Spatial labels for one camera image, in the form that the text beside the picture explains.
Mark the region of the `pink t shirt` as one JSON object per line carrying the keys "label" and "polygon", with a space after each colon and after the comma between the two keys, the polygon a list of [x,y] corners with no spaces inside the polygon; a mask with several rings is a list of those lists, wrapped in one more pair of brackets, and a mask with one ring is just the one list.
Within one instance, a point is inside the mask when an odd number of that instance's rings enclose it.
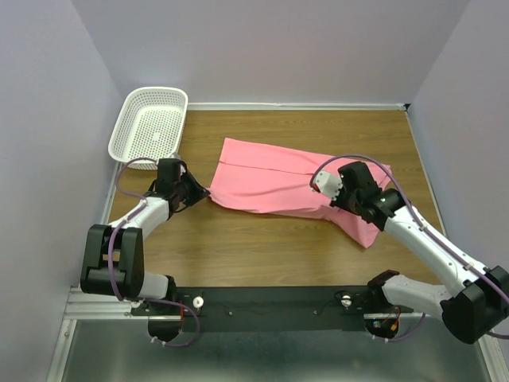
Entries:
{"label": "pink t shirt", "polygon": [[330,221],[369,248],[379,230],[359,216],[331,207],[326,196],[309,187],[313,173],[330,158],[226,138],[208,190],[212,201],[226,209]]}

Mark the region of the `white plastic laundry basket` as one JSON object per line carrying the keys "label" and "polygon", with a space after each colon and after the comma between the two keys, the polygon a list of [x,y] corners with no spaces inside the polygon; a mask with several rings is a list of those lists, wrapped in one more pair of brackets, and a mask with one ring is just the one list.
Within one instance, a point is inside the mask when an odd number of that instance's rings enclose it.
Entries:
{"label": "white plastic laundry basket", "polygon": [[178,88],[143,87],[124,100],[108,143],[108,153],[136,170],[155,170],[155,160],[178,154],[188,95]]}

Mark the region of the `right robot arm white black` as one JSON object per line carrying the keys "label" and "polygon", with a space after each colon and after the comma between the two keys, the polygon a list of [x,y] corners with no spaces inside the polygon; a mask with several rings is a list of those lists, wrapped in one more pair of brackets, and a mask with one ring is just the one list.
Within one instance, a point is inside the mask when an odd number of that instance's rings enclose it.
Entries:
{"label": "right robot arm white black", "polygon": [[483,336],[508,338],[494,331],[508,318],[507,270],[488,267],[459,249],[429,224],[399,185],[381,188],[369,166],[360,161],[335,173],[317,171],[309,185],[325,195],[331,207],[392,235],[441,280],[441,284],[432,285],[385,271],[368,284],[366,302],[372,310],[411,308],[441,320],[465,344]]}

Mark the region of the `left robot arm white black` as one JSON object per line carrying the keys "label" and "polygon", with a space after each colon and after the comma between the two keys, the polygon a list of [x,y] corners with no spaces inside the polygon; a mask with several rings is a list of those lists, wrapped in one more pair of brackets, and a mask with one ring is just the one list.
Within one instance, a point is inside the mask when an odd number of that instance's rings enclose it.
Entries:
{"label": "left robot arm white black", "polygon": [[144,241],[159,225],[210,193],[182,160],[163,158],[155,165],[157,176],[148,190],[131,194],[138,198],[133,209],[109,224],[88,229],[80,288],[119,301],[149,300],[157,313],[168,314],[177,303],[176,283],[171,276],[145,270]]}

